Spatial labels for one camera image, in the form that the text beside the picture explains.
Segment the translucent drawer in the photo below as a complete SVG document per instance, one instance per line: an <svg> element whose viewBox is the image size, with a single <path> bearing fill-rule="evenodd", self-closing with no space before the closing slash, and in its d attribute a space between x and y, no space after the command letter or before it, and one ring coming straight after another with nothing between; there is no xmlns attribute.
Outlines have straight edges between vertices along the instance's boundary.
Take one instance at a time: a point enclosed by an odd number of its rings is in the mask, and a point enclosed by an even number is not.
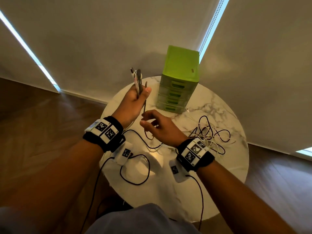
<svg viewBox="0 0 312 234"><path fill-rule="evenodd" d="M159 86L158 94L166 95L170 98L182 99L188 101L193 92L186 90L176 90L172 88L166 88L162 85Z"/></svg>
<svg viewBox="0 0 312 234"><path fill-rule="evenodd" d="M175 79L166 75L161 76L160 84L176 90L187 90L193 92L198 82L190 82L181 79Z"/></svg>
<svg viewBox="0 0 312 234"><path fill-rule="evenodd" d="M185 110L185 107L173 106L171 104L169 105L169 104L165 104L163 102L157 102L156 107L160 110L173 112L173 113L182 113Z"/></svg>
<svg viewBox="0 0 312 234"><path fill-rule="evenodd" d="M157 101L165 103L165 104L169 104L172 106L180 106L180 107L185 107L186 104L188 103L188 101L186 100L182 100L178 98L171 98L171 97L161 95L161 94L158 94Z"/></svg>

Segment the green drawer handle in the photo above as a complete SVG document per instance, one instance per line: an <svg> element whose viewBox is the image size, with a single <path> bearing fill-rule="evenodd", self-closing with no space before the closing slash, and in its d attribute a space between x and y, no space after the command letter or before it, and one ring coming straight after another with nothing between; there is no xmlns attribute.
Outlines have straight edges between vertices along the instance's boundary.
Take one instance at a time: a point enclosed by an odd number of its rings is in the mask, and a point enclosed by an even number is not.
<svg viewBox="0 0 312 234"><path fill-rule="evenodd" d="M168 99L168 100L167 100L167 103L169 103L169 104L174 104L174 105L178 105L178 104L179 104L179 101L172 100L172 99Z"/></svg>
<svg viewBox="0 0 312 234"><path fill-rule="evenodd" d="M185 88L185 84L184 83L180 83L180 82L176 82L176 81L172 81L171 82L171 86L173 88L177 88L177 89L184 89Z"/></svg>
<svg viewBox="0 0 312 234"><path fill-rule="evenodd" d="M179 92L169 91L169 96L171 96L171 97L176 97L176 98L180 98L180 97L181 97L181 94L179 94Z"/></svg>
<svg viewBox="0 0 312 234"><path fill-rule="evenodd" d="M165 107L166 110L170 110L170 111L175 111L176 108L171 108L171 107Z"/></svg>

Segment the white marble tabletop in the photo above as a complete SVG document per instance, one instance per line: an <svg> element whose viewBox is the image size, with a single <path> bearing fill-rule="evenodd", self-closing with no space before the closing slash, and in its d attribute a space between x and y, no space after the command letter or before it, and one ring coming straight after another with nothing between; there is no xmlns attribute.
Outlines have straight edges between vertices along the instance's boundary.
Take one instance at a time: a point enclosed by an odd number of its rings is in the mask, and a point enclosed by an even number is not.
<svg viewBox="0 0 312 234"><path fill-rule="evenodd" d="M230 107L211 90L198 84L186 106L189 113L185 111L182 114L174 114L162 111L155 106L160 76L143 79L142 84L145 85L146 81L148 82L148 86L152 88L152 92L147 99L146 110L156 109L163 115L171 117L182 131L192 130L197 127L197 123L188 117L192 117L198 121L203 115L206 115L218 130L227 129L230 131L231 141L228 143L223 143L220 139L216 139L224 147L226 153L224 155L219 155L214 151L211 151L211 153L220 164L242 182L245 182L249 166L248 146L244 130ZM101 118L111 115L117 109L130 87L131 85L124 87L113 97L106 106ZM150 147L156 147L160 142L155 138L150 141L145 137L144 130L139 125L141 118L139 116L130 129L137 131ZM128 142L134 145L134 154L144 153L148 156L151 172L150 177L144 184L139 186L131 185L120 177L120 166L109 160L103 168L103 172L119 196L133 207L155 203L170 218L190 222L199 221L201 215L201 194L199 187L191 178L182 183L176 183L174 180L169 167L169 160L177 156L174 149L164 145L158 151L152 150L153 152L149 152L142 140L134 132L127 132L125 137ZM110 152L107 152L102 157L100 166L109 156ZM135 183L145 180L147 173L148 165L143 156L128 160L123 167L123 175ZM203 191L203 220L215 216L219 213L216 205L213 203L196 173L191 171L190 174L197 179Z"/></svg>

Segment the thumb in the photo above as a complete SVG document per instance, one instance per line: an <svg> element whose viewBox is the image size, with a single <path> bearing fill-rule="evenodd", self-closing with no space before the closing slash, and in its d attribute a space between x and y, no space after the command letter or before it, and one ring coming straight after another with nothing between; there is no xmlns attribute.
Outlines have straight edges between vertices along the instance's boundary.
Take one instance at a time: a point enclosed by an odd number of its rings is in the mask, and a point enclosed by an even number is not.
<svg viewBox="0 0 312 234"><path fill-rule="evenodd" d="M140 121L140 125L144 128L145 131L149 131L150 133L152 133L152 135L154 137L157 136L158 134L158 129L156 129L152 124L150 124L147 121Z"/></svg>
<svg viewBox="0 0 312 234"><path fill-rule="evenodd" d="M143 106L145 100L149 97L150 93L152 91L151 87L147 87L143 90L143 92L140 94L140 97L138 98L138 102Z"/></svg>

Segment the wooden floor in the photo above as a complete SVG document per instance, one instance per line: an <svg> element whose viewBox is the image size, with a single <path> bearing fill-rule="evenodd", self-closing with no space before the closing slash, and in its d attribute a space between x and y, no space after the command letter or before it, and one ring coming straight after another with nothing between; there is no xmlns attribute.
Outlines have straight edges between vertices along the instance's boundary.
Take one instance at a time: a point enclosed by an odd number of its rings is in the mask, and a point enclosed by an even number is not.
<svg viewBox="0 0 312 234"><path fill-rule="evenodd" d="M75 144L84 129L98 119L105 105L56 94L0 78L0 202L31 175ZM259 197L298 233L312 233L312 162L249 145L246 180ZM98 168L54 233L78 233L91 201ZM100 178L86 229L103 208L119 202ZM203 222L202 233L231 233L221 215Z"/></svg>

